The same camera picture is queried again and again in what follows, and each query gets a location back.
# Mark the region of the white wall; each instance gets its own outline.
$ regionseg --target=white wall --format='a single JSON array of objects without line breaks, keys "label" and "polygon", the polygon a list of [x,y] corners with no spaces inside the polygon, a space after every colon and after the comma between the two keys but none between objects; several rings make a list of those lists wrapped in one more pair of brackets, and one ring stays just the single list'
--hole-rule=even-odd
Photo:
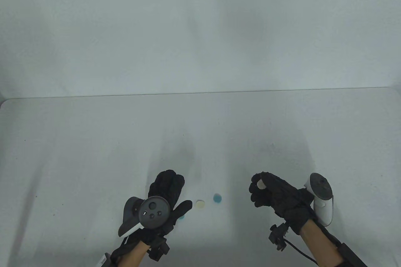
[{"label": "white wall", "polygon": [[390,86],[401,0],[0,0],[6,98]]}]

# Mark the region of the table surface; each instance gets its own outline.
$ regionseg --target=table surface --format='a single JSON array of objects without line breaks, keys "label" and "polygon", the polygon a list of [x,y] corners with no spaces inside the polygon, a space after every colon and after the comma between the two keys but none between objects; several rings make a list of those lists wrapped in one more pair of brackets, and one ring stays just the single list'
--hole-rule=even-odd
[{"label": "table surface", "polygon": [[367,265],[400,265],[400,142],[390,88],[8,100],[0,265],[95,266],[121,242],[125,201],[166,169],[186,179],[181,200],[205,207],[178,221],[159,265],[312,266],[268,241],[281,220],[250,201],[259,171],[296,187],[321,173],[335,194],[329,231]]}]

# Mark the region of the black cable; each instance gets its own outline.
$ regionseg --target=black cable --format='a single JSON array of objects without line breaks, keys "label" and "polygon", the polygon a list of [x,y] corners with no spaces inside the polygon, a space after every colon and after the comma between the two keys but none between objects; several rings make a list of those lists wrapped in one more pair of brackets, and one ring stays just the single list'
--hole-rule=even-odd
[{"label": "black cable", "polygon": [[300,254],[302,254],[305,258],[311,260],[312,262],[314,262],[316,265],[318,264],[314,259],[312,259],[310,256],[304,254],[302,251],[300,251],[298,248],[295,247],[294,244],[292,244],[290,241],[288,241],[287,239],[284,239],[284,241],[286,241],[288,244],[290,244],[296,251],[298,251]]}]

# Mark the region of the black glove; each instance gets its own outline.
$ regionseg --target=black glove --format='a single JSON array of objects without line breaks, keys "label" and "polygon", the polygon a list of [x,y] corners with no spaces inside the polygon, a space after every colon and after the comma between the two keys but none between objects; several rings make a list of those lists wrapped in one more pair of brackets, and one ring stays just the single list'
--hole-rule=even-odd
[{"label": "black glove", "polygon": [[173,170],[167,170],[159,173],[154,183],[150,185],[148,197],[163,197],[169,203],[172,211],[170,212],[168,220],[161,227],[156,229],[144,228],[133,233],[138,235],[142,242],[151,246],[151,243],[156,236],[164,237],[167,235],[173,230],[178,218],[184,216],[187,211],[192,209],[192,201],[186,200],[180,203],[176,209],[173,210],[184,184],[185,179],[182,175],[176,174]]},{"label": "black glove", "polygon": [[[298,190],[269,172],[255,174],[251,180],[249,191],[252,193],[251,200],[255,207],[272,207],[276,215],[284,218],[295,234],[299,234],[309,219],[317,220],[310,207],[314,197],[305,188]],[[259,180],[263,181],[266,189],[258,188]]]},{"label": "black glove", "polygon": [[152,251],[148,251],[148,253],[149,257],[155,261],[158,261],[163,254],[167,254],[169,247],[166,245],[164,236],[173,230],[178,218],[184,216],[187,211],[192,209],[192,201],[186,200],[173,210],[181,194],[184,183],[184,177],[176,174],[173,170],[159,173],[154,183],[149,187],[148,197],[161,196],[166,199],[170,205],[170,210],[172,210],[169,218],[161,227],[155,229],[139,229],[124,239],[121,246],[113,251],[110,256],[114,264],[117,263],[119,257],[133,250],[139,241],[144,242],[152,248]]}]

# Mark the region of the blue disc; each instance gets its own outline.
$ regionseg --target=blue disc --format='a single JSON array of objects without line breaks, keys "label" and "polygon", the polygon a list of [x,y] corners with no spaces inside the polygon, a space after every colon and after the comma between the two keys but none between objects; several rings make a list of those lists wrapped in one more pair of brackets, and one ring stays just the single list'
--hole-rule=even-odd
[{"label": "blue disc", "polygon": [[213,201],[214,201],[215,203],[220,203],[220,202],[221,202],[221,195],[216,193],[216,194],[213,196]]}]

